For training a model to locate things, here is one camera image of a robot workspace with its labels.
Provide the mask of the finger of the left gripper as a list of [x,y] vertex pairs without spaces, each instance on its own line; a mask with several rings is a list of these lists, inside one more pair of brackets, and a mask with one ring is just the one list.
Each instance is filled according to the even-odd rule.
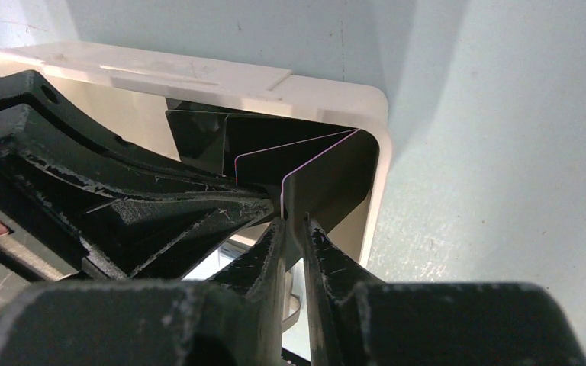
[[225,239],[271,217],[260,194],[188,194],[167,201],[110,199],[79,215],[90,262],[114,279],[179,278]]

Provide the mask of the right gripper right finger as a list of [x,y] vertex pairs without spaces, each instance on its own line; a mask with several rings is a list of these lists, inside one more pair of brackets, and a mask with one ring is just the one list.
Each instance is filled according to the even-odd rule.
[[565,314],[528,282],[387,283],[306,218],[314,365],[586,365]]

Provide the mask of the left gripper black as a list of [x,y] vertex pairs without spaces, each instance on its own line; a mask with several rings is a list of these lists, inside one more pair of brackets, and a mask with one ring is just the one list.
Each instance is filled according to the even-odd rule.
[[272,204],[263,189],[122,139],[39,72],[0,77],[0,314],[34,282],[110,278],[79,227],[82,212],[110,199]]

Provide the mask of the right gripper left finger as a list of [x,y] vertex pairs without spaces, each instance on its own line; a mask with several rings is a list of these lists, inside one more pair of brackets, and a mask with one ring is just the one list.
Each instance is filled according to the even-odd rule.
[[206,281],[58,281],[0,317],[0,365],[277,365],[285,222]]

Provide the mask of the white plastic tray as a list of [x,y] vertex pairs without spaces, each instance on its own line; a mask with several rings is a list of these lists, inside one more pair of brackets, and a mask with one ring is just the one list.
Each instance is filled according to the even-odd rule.
[[[0,47],[0,77],[26,70],[47,77],[88,116],[122,139],[197,169],[201,168],[179,158],[165,115],[169,98],[370,133],[379,148],[372,189],[328,232],[350,258],[366,264],[391,162],[388,101],[377,88],[295,75],[289,69],[100,43],[66,41]],[[275,186],[238,185],[226,175],[213,174],[241,188],[263,189],[275,209],[271,217],[227,239],[255,242],[266,224],[275,218],[284,219],[282,182]]]

